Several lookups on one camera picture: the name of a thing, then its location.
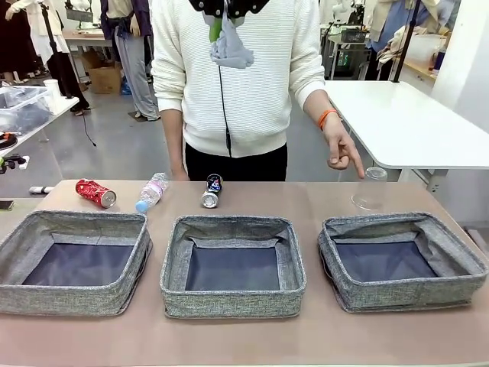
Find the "can lid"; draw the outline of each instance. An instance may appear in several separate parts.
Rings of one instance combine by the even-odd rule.
[[[110,208],[115,204],[117,196],[114,191],[105,191],[100,199],[100,203],[104,208]]]
[[[219,198],[217,197],[216,194],[211,193],[209,191],[206,191],[202,195],[202,205],[205,206],[206,208],[215,208],[217,206],[217,202],[219,201]]]

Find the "hand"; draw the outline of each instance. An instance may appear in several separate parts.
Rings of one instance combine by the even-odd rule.
[[[173,172],[173,181],[190,181],[190,179],[189,175],[186,174],[185,170],[182,168]]]
[[[7,12],[5,13],[5,20],[10,21],[14,14],[17,13],[12,7],[7,9]]]
[[[328,166],[333,170],[345,170],[350,161],[357,169],[358,176],[364,178],[364,166],[351,136],[346,132],[342,120],[332,112],[326,117],[324,136],[329,145]]]
[[[130,29],[134,37],[141,36],[141,30],[139,29],[139,23],[138,23],[138,19],[136,18],[136,14],[132,16]]]

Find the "cable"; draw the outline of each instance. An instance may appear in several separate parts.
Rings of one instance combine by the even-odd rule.
[[[86,135],[86,137],[87,137],[87,138],[90,140],[90,142],[92,143],[92,145],[93,145],[94,147],[96,147],[96,146],[97,146],[97,144],[95,144],[95,142],[92,140],[92,138],[90,138],[90,135],[89,135],[89,133],[88,133],[88,132],[87,132],[87,130],[86,130],[85,111],[83,111],[83,110],[82,110],[82,116],[83,116],[83,127],[85,128],[85,135]]]
[[[222,101],[222,113],[224,114],[224,123],[226,124],[226,148],[229,152],[229,157],[232,158],[231,154],[231,133],[229,132],[228,119],[226,118],[226,109],[224,107],[224,92],[222,91],[222,74],[221,74],[221,65],[219,68],[219,83],[221,84],[221,101]]]

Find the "green object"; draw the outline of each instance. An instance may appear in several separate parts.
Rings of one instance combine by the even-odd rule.
[[[217,39],[219,38],[219,34],[221,33],[221,29],[222,29],[222,18],[216,18],[214,20],[214,24],[211,26],[209,31],[209,38],[211,42],[217,41]]]

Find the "orange wristband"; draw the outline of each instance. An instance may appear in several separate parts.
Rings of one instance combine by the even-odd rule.
[[[318,126],[321,130],[324,128],[324,124],[326,123],[326,117],[328,117],[331,112],[338,113],[338,111],[336,111],[335,109],[327,109],[322,113],[321,117],[319,118]]]

